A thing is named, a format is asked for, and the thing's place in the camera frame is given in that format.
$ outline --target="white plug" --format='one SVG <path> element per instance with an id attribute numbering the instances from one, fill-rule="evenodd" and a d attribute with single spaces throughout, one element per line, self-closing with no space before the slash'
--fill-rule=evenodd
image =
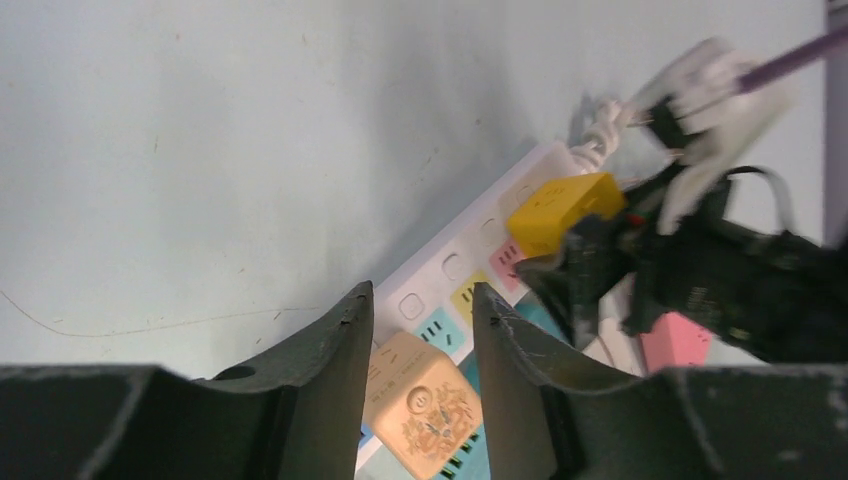
<path id="1" fill-rule="evenodd" d="M 671 97 L 669 109 L 686 135 L 699 136 L 682 152 L 688 166 L 669 185 L 657 230 L 671 235 L 719 177 L 732 168 L 791 104 L 783 81 L 738 94 L 738 78 L 754 58 L 712 38 L 655 77 L 631 103 L 648 108 Z"/>

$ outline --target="electrical outlet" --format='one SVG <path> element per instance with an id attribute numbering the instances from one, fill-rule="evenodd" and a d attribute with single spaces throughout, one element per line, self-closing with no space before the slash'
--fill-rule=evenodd
<path id="1" fill-rule="evenodd" d="M 492 478 L 486 451 L 486 429 L 480 427 L 459 447 L 433 480 L 477 480 Z"/>
<path id="2" fill-rule="evenodd" d="M 465 334 L 441 307 L 421 322 L 421 325 L 412 333 L 448 355 L 456 352 L 465 343 Z"/>
<path id="3" fill-rule="evenodd" d="M 475 283 L 488 283 L 491 285 L 492 281 L 489 280 L 489 277 L 486 276 L 482 270 L 477 270 L 451 294 L 451 303 L 453 303 L 456 311 L 459 312 L 462 319 L 465 320 L 465 323 L 467 323 L 469 327 L 471 327 L 471 322 L 473 320 L 473 317 L 471 316 L 471 305 L 474 303 Z"/>
<path id="4" fill-rule="evenodd" d="M 521 285 L 512 267 L 524 258 L 524 253 L 518 247 L 518 242 L 511 238 L 489 257 L 489 265 L 492 266 L 495 275 L 498 276 L 508 292 L 514 291 Z"/>

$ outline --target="yellow outlet label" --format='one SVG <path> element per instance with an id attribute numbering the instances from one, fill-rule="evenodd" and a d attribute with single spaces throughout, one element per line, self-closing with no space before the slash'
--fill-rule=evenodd
<path id="1" fill-rule="evenodd" d="M 489 277 L 483 273 L 482 270 L 477 270 L 462 284 L 459 288 L 457 288 L 451 294 L 451 302 L 453 306 L 456 307 L 456 310 L 462 315 L 462 319 L 465 320 L 465 323 L 468 326 L 471 326 L 474 317 L 471 316 L 471 305 L 473 302 L 474 295 L 474 284 L 475 283 L 488 283 L 492 284 L 492 281 L 489 280 Z"/>

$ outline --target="yellow plug adapter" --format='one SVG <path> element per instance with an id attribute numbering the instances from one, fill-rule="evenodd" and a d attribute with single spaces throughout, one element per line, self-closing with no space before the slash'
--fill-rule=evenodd
<path id="1" fill-rule="evenodd" d="M 544 184 L 506 221 L 528 257 L 556 253 L 562 236 L 581 218 L 611 218 L 627 205 L 612 175 L 605 172 L 559 178 Z"/>

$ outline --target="printed design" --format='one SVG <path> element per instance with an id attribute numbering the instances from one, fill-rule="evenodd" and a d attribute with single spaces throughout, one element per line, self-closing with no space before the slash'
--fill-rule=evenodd
<path id="1" fill-rule="evenodd" d="M 435 397 L 430 409 L 410 415 L 403 424 L 407 453 L 431 461 L 452 455 L 471 435 L 475 422 L 465 391 L 445 382 L 436 388 Z"/>

